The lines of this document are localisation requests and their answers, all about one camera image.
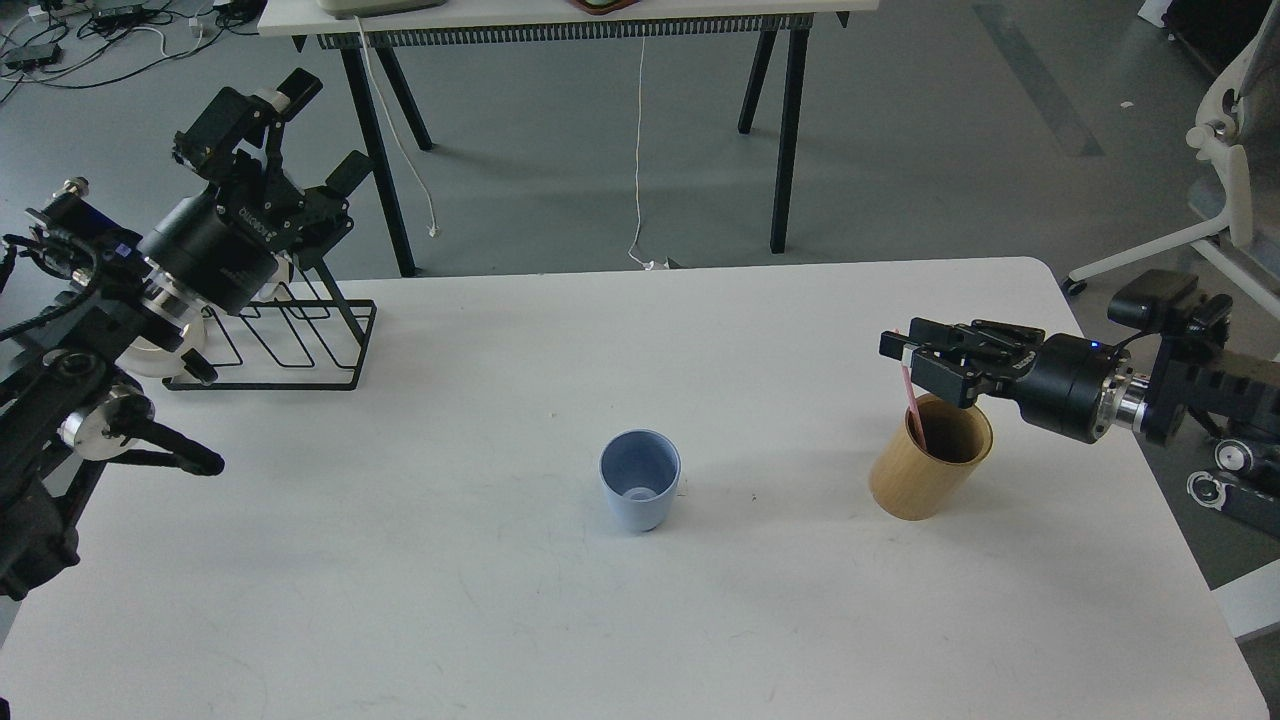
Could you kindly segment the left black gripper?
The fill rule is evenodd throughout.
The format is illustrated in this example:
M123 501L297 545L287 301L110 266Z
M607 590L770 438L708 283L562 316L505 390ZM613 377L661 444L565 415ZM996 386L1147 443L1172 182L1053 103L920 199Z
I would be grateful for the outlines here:
M276 88L244 95L221 88L184 132L172 155L206 181L182 199L140 241L140 251L174 286L228 315L251 302L268 302L293 279L291 261L273 252L260 234L266 225L251 210L216 199L219 190L247 184L250 197L266 200L275 190L296 191L301 208L289 218L287 254L307 272L352 231L349 196L372 172L371 159L351 151L324 184L301 190L283 169L284 124L321 91L323 82L294 69Z

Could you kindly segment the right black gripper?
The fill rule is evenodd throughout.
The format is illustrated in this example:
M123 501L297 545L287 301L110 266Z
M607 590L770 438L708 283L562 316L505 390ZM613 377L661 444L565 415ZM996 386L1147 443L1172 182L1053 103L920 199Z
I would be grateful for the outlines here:
M1071 334L975 319L945 324L914 318L908 337L879 334L879 354L909 380L968 409L982 395L1010 398L1024 421L1087 445L1106 432L1102 406L1126 351Z

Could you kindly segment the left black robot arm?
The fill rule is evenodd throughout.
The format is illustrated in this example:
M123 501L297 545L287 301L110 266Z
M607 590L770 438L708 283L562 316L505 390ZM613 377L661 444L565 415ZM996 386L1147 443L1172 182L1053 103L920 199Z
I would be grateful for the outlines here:
M352 229L349 196L372 160L349 152L324 183L297 187L283 167L282 141L320 92L321 81L293 70L278 87L241 94L225 87L195 123L175 135L174 159L202 178L147 234L116 224L88 200L88 182L67 179L41 209L27 211L26 234L3 236L3 274L19 258L69 287L40 314L3 331L20 346L3 380L3 594L22 601L73 568L78 521L110 464L175 468L215 477L223 457L165 427L152 401L119 361L140 341L175 360L192 386L218 373L197 331L216 311L238 316L271 307L287 260L316 275L320 299L285 299L287 319L311 322L335 310L357 348L358 375L376 307L337 288L326 254Z

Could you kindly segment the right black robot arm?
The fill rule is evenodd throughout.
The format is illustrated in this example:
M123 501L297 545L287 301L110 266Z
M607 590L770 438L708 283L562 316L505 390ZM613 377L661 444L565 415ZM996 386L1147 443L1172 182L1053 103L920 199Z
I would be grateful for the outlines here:
M904 333L886 331L879 352L955 407L984 395L1007 398L1028 424L1083 443L1119 427L1166 445L1192 419L1215 445L1211 466L1188 477L1187 493L1276 536L1277 364L1228 350L1231 310L1231 297L1198 291L1194 278L1117 291L1110 320L1160 341L1148 372L1132 365L1123 343L979 319L915 318Z

